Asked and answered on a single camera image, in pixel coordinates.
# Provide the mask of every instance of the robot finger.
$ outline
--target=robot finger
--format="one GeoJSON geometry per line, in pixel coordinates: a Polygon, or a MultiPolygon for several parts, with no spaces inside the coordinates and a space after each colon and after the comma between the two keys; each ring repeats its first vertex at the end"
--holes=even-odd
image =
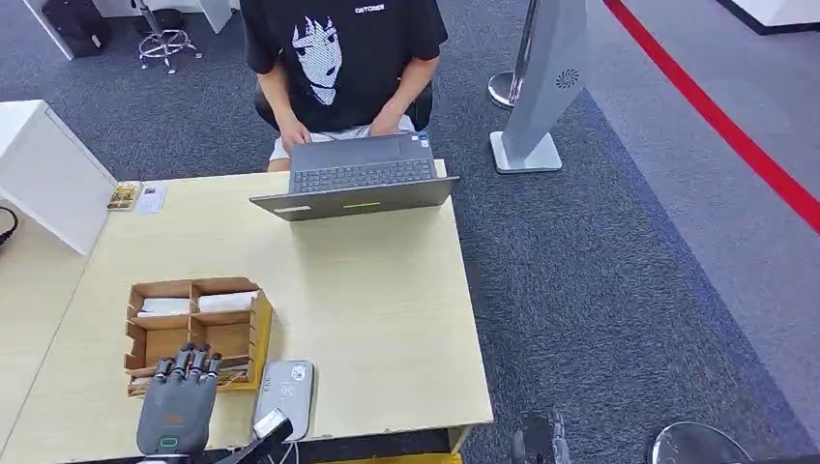
{"type": "Polygon", "coordinates": [[[188,343],[177,353],[177,361],[174,363],[174,369],[171,371],[171,379],[185,380],[188,369],[188,359],[190,359],[191,351],[193,351],[194,348],[193,343],[188,343]]]}
{"type": "Polygon", "coordinates": [[[215,384],[217,382],[217,374],[220,372],[220,363],[222,362],[222,355],[214,353],[211,356],[211,361],[208,363],[208,373],[205,374],[204,382],[206,384],[215,384]]]}
{"type": "Polygon", "coordinates": [[[173,358],[162,358],[157,362],[157,372],[154,373],[154,379],[165,381],[168,374],[171,373],[171,366],[174,364],[173,358]]]}
{"type": "Polygon", "coordinates": [[[205,345],[193,353],[193,361],[190,363],[190,372],[188,374],[189,380],[193,380],[197,383],[199,382],[199,377],[202,375],[202,369],[205,366],[205,359],[208,358],[208,350],[210,349],[210,346],[205,345]]]}

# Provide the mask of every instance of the gray power bank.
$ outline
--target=gray power bank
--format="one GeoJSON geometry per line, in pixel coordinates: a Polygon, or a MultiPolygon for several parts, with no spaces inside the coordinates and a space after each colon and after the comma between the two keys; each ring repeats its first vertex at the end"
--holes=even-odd
{"type": "Polygon", "coordinates": [[[278,408],[293,425],[293,433],[286,441],[301,440],[308,434],[312,398],[313,364],[310,361],[268,362],[256,396],[253,423],[278,408]]]}

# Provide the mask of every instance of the wooden organizer box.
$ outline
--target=wooden organizer box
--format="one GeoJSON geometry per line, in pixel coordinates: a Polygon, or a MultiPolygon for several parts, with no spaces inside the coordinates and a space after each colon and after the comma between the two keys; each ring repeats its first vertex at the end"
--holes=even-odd
{"type": "Polygon", "coordinates": [[[225,361],[247,357],[247,369],[225,370],[219,375],[219,392],[255,391],[262,379],[268,353],[273,308],[256,284],[245,277],[215,277],[194,280],[137,283],[131,287],[126,335],[132,349],[125,355],[129,375],[128,396],[142,396],[148,387],[145,377],[165,357],[176,357],[188,342],[211,345],[225,361]],[[206,295],[224,295],[258,290],[250,309],[200,312],[197,302],[206,295]],[[188,313],[137,317],[146,298],[188,299],[188,313]],[[139,377],[133,374],[141,370],[139,377]]]}

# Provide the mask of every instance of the gray robotic hand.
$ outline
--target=gray robotic hand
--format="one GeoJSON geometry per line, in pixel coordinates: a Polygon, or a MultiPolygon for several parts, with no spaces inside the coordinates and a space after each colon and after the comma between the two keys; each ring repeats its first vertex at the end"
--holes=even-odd
{"type": "MultiPolygon", "coordinates": [[[[221,361],[216,353],[208,360],[208,351],[188,344],[176,359],[157,365],[136,429],[136,444],[146,455],[142,464],[193,464],[205,450],[221,361]]],[[[216,464],[255,464],[264,456],[284,456],[283,443],[293,426],[274,408],[251,430],[253,441],[216,464]]]]}
{"type": "Polygon", "coordinates": [[[189,343],[157,365],[136,431],[139,450],[152,460],[189,462],[205,450],[221,360],[216,353],[209,360],[208,351],[189,343]]]}

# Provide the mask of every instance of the light wood tabletop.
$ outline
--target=light wood tabletop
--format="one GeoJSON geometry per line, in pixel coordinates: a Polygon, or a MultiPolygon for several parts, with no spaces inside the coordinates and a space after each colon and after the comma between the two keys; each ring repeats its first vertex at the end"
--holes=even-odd
{"type": "MultiPolygon", "coordinates": [[[[437,161],[440,173],[444,164],[437,161]]],[[[111,214],[0,462],[138,455],[122,359],[136,282],[247,276],[274,311],[268,361],[315,366],[308,440],[492,421],[453,206],[288,223],[249,196],[287,173],[182,179],[155,215],[111,214]]],[[[249,440],[254,393],[220,393],[209,448],[249,440]]]]}
{"type": "MultiPolygon", "coordinates": [[[[11,203],[20,219],[0,248],[0,452],[69,306],[88,256],[80,255],[11,203]]],[[[0,233],[12,219],[0,212],[0,233]]]]}

